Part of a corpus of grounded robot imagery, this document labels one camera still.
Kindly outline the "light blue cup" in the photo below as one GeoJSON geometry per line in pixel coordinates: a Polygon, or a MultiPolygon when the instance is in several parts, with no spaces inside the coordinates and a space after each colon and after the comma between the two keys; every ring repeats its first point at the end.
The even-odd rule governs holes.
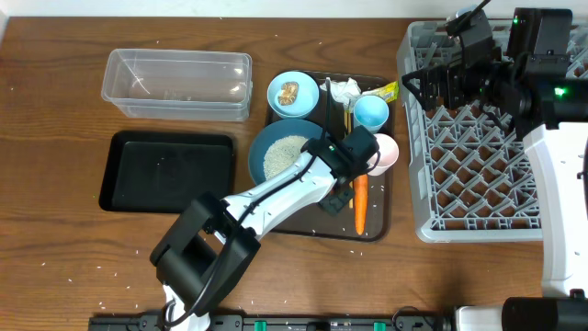
{"type": "Polygon", "coordinates": [[[353,109],[354,127],[364,127],[377,133],[388,121],[390,109],[384,99],[378,96],[363,96],[357,100],[353,109]]]}

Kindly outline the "pink cup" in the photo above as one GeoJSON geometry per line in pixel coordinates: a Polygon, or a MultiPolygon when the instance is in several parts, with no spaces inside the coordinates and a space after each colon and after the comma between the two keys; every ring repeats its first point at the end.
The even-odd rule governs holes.
{"type": "Polygon", "coordinates": [[[379,145],[379,151],[368,160],[369,176],[377,177],[384,174],[398,160],[400,150],[396,141],[389,135],[376,133],[375,137],[379,145]]]}

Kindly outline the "white rice pile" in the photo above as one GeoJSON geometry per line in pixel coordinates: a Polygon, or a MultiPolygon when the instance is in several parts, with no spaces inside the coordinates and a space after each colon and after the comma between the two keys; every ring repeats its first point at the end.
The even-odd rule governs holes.
{"type": "Polygon", "coordinates": [[[307,141],[303,136],[290,135],[272,143],[264,156],[263,170],[266,179],[275,177],[291,166],[307,141]]]}

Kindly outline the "large dark blue plate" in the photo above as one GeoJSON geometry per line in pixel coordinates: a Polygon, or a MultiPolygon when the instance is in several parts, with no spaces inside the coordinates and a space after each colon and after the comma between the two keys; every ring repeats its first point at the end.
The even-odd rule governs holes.
{"type": "Polygon", "coordinates": [[[265,155],[269,147],[279,139],[290,135],[306,139],[319,138],[322,128],[307,120],[279,120],[266,126],[254,139],[248,155],[249,174],[256,185],[266,180],[265,155]]]}

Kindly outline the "small light blue bowl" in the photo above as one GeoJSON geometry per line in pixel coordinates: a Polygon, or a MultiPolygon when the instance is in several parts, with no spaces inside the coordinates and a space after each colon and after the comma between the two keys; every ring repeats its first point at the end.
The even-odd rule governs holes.
{"type": "Polygon", "coordinates": [[[320,97],[319,87],[312,77],[300,71],[288,71],[277,75],[267,89],[267,102],[282,119],[305,119],[317,106],[320,97]],[[290,81],[299,84],[296,101],[290,106],[280,106],[277,96],[281,86],[290,81]]]}

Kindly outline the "brown food scrap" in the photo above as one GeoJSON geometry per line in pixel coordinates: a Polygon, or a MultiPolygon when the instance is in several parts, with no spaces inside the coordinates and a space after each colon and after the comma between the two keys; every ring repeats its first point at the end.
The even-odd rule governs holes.
{"type": "Polygon", "coordinates": [[[292,105],[299,93],[299,84],[295,81],[286,82],[281,86],[281,91],[277,96],[277,101],[280,106],[292,105]]]}

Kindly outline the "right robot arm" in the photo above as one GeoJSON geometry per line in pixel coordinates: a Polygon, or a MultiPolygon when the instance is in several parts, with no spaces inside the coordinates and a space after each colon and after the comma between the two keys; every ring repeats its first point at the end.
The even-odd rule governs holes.
{"type": "Polygon", "coordinates": [[[569,9],[518,7],[507,49],[500,51],[477,6],[445,24],[459,44],[456,58],[401,79],[426,111],[479,100],[509,114],[536,181],[542,296],[460,307],[449,324],[452,330],[587,326],[587,84],[566,75],[571,24],[569,9]]]}

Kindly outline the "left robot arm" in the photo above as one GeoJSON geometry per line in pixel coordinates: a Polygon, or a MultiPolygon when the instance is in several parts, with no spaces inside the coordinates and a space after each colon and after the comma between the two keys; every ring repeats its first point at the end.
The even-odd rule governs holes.
{"type": "Polygon", "coordinates": [[[297,211],[317,204],[337,215],[353,197],[351,181],[379,158],[374,134],[358,127],[343,140],[308,140],[286,170],[243,193],[205,193],[176,219],[150,255],[167,295],[164,330],[205,330],[209,312],[235,288],[261,239],[297,211]]]}

